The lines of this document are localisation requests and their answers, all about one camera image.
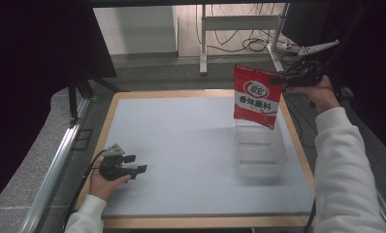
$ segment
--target white shirt sleeve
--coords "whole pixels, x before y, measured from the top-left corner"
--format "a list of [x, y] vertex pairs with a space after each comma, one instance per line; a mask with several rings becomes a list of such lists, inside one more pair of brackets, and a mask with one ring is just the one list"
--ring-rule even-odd
[[386, 232], [359, 129], [342, 107], [322, 113], [316, 123], [314, 232]]
[[67, 233], [100, 233], [103, 231], [102, 212], [107, 202], [96, 196], [86, 195], [83, 204], [66, 224]]

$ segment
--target red package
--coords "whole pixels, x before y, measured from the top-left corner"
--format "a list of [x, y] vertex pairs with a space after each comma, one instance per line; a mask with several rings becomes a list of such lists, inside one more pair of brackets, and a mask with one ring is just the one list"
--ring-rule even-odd
[[274, 129], [282, 85], [269, 84], [276, 72], [235, 65], [235, 115]]

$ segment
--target clear plastic box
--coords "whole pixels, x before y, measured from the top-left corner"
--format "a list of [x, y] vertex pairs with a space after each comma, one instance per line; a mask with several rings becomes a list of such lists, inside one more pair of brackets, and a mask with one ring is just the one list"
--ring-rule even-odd
[[239, 170], [247, 177], [276, 178], [287, 162], [280, 125], [274, 130], [259, 123], [237, 119]]

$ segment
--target wire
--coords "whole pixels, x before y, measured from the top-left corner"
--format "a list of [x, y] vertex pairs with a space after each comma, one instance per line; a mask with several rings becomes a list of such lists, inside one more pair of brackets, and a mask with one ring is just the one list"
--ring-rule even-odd
[[311, 146], [311, 145], [308, 145], [305, 143], [305, 137], [304, 137], [304, 130], [302, 128], [302, 124], [300, 123], [300, 120], [298, 117], [296, 117], [296, 115], [293, 113], [293, 111], [289, 108], [289, 113], [291, 116], [293, 116], [293, 119], [296, 121], [296, 124], [299, 128], [299, 131], [296, 130], [296, 132], [298, 133], [298, 136], [299, 136], [299, 140], [300, 140], [300, 143], [302, 144], [303, 147], [306, 147], [306, 148], [316, 148], [316, 146]]
[[288, 66], [292, 66], [293, 64], [290, 64], [289, 62], [285, 61], [283, 58], [287, 56], [296, 56], [296, 55], [289, 55], [289, 54], [284, 54], [280, 57], [280, 61]]
[[310, 123], [310, 121], [306, 118], [305, 115], [302, 114], [302, 112], [300, 112], [300, 110], [298, 108], [296, 108], [296, 105], [293, 103], [293, 101], [290, 100], [290, 98], [287, 98], [287, 100], [289, 101], [289, 103], [293, 106], [293, 108], [296, 110], [296, 112], [299, 113], [299, 115], [306, 121], [306, 123], [308, 125], [310, 125], [311, 129], [317, 134], [317, 130], [316, 128]]
[[242, 49], [239, 49], [239, 50], [225, 50], [225, 49], [222, 49], [222, 48], [219, 48], [219, 47], [216, 47], [216, 46], [207, 46], [207, 47], [208, 48], [212, 48], [212, 49], [226, 51], [226, 52], [237, 52], [237, 51], [241, 51], [241, 50], [246, 50], [247, 49], [247, 48], [242, 48]]
[[[274, 9], [274, 3], [273, 3], [273, 7], [272, 7], [272, 11], [271, 11], [271, 15], [273, 14], [273, 9]], [[269, 29], [269, 34], [268, 34], [268, 41], [270, 39], [270, 29]]]
[[[259, 30], [259, 32], [263, 32], [263, 33], [265, 33], [267, 36], [268, 36], [268, 38], [270, 38], [270, 37], [273, 37], [271, 34], [270, 34], [270, 30], [269, 30], [269, 32], [265, 32], [264, 30]], [[280, 41], [280, 40], [277, 40], [278, 42], [280, 42], [280, 43], [282, 43], [282, 44], [289, 44], [289, 43], [287, 43], [287, 42], [283, 42], [283, 41]]]
[[255, 12], [256, 12], [258, 5], [259, 5], [258, 3], [254, 4], [253, 7], [250, 9], [250, 11], [248, 11], [248, 15], [250, 15], [251, 11], [253, 11], [254, 8], [256, 8], [256, 10], [255, 10]]
[[[224, 13], [224, 11], [221, 9], [221, 5], [220, 5], [220, 11], [223, 13], [224, 16], [226, 16], [226, 14]], [[214, 13], [213, 13], [213, 4], [211, 4], [211, 15], [214, 16]], [[236, 35], [236, 33], [238, 33], [238, 31], [239, 31], [239, 30], [236, 30], [236, 31], [233, 33], [233, 35], [232, 35], [229, 39], [227, 39], [227, 41], [225, 41], [225, 42], [223, 42], [223, 43], [221, 43], [221, 42], [219, 41], [218, 36], [217, 36], [217, 31], [214, 31], [214, 35], [216, 36], [217, 42], [218, 42], [221, 46], [223, 46], [224, 44], [226, 44], [226, 43], [228, 43], [230, 40], [232, 40], [232, 38]]]
[[[257, 44], [257, 45], [263, 45], [263, 47], [262, 47], [261, 49], [256, 50], [256, 49], [253, 49], [253, 48], [251, 47], [251, 45], [254, 45], [254, 44]], [[267, 42], [266, 42], [264, 39], [261, 39], [261, 38], [248, 38], [248, 39], [244, 40], [244, 41], [241, 43], [241, 45], [242, 45], [244, 48], [248, 48], [248, 49], [250, 49], [250, 50], [252, 50], [252, 51], [260, 52], [260, 51], [262, 51], [262, 50], [264, 50], [264, 49], [266, 48]]]
[[308, 217], [307, 224], [305, 226], [305, 229], [303, 230], [303, 233], [307, 233], [308, 230], [311, 227], [311, 224], [313, 223], [314, 216], [316, 215], [316, 198], [313, 200], [313, 206], [311, 207], [310, 216]]
[[202, 42], [200, 41], [200, 38], [199, 38], [199, 29], [197, 26], [197, 5], [196, 5], [196, 36], [197, 36], [197, 40], [199, 41], [199, 44], [201, 45]]
[[103, 153], [104, 151], [106, 151], [106, 150], [102, 150], [102, 151], [100, 151], [98, 154], [96, 154], [96, 156], [93, 158], [93, 160], [91, 161], [91, 163], [90, 163], [89, 166], [87, 167], [86, 172], [85, 172], [84, 175], [81, 177], [81, 182], [80, 182], [79, 188], [78, 188], [78, 190], [76, 191], [75, 196], [73, 197], [72, 202], [70, 203], [69, 209], [67, 210], [67, 212], [66, 212], [66, 214], [65, 214], [65, 219], [64, 219], [64, 224], [63, 224], [63, 229], [66, 228], [67, 221], [69, 220], [69, 217], [70, 217], [70, 215], [73, 213], [73, 209], [74, 209], [76, 203], [78, 202], [78, 198], [79, 198], [81, 189], [84, 187], [84, 184], [86, 183], [87, 178], [88, 178], [88, 176], [90, 175], [90, 172], [93, 170], [94, 163], [95, 163], [96, 160], [100, 157], [100, 155], [102, 155], [102, 153]]

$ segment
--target human hand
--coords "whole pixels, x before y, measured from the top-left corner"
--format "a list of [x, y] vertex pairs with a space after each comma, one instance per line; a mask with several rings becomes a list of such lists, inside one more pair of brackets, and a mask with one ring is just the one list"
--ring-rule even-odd
[[112, 195], [114, 189], [122, 183], [127, 183], [132, 177], [130, 175], [120, 177], [114, 181], [108, 181], [99, 173], [102, 159], [95, 162], [93, 171], [90, 176], [89, 194], [99, 197], [105, 201]]
[[319, 114], [340, 106], [327, 76], [323, 76], [322, 81], [315, 86], [289, 86], [286, 91], [289, 93], [303, 93], [307, 102], [315, 104]]

